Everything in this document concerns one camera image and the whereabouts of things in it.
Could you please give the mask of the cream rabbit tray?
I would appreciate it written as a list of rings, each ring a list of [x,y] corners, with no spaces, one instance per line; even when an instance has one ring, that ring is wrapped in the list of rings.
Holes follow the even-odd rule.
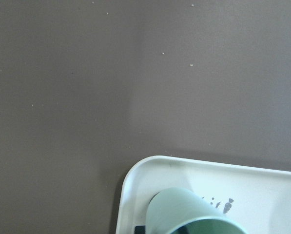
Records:
[[[196,193],[251,234],[291,234],[291,172],[171,156],[147,157],[127,173],[116,232],[138,231],[151,198],[170,187]]]

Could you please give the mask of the green plastic cup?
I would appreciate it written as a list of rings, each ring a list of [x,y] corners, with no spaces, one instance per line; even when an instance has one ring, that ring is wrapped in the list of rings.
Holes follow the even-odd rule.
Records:
[[[168,188],[149,202],[146,234],[246,234],[238,223],[190,190]]]

